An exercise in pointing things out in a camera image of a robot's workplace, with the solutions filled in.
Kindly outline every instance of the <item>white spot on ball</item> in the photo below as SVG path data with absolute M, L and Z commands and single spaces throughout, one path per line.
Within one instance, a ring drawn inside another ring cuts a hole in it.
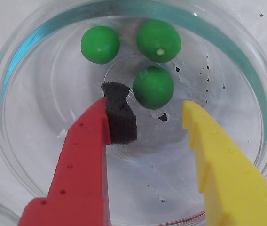
M 165 50 L 163 50 L 163 49 L 161 49 L 161 48 L 157 50 L 157 55 L 158 55 L 158 56 L 162 56 L 162 55 L 164 55 L 164 54 L 165 54 Z

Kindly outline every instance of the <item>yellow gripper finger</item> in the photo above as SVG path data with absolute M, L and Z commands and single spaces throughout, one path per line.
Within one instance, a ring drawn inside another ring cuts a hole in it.
M 208 226 L 267 226 L 267 180 L 222 127 L 193 101 L 182 123 L 194 150 Z

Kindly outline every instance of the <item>black speck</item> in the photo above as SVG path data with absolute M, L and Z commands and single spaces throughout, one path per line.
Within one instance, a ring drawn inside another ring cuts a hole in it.
M 160 119 L 162 122 L 167 121 L 167 114 L 164 113 L 162 116 L 158 117 L 158 119 Z

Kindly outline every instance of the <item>black sponge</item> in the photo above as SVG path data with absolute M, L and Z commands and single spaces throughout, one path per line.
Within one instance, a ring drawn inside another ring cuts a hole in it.
M 109 119 L 112 144 L 129 144 L 137 139 L 137 121 L 126 97 L 129 87 L 118 82 L 101 86 L 106 97 L 106 114 Z

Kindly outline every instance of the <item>green sphere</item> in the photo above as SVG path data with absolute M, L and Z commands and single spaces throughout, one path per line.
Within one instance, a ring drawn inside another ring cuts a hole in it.
M 181 50 L 181 38 L 169 24 L 150 20 L 138 32 L 137 45 L 148 59 L 165 63 L 173 60 Z
M 174 93 L 174 82 L 164 68 L 147 67 L 134 80 L 133 92 L 137 101 L 148 109 L 166 105 Z
M 96 64 L 106 64 L 115 58 L 120 49 L 117 33 L 109 27 L 96 26 L 81 39 L 82 55 Z

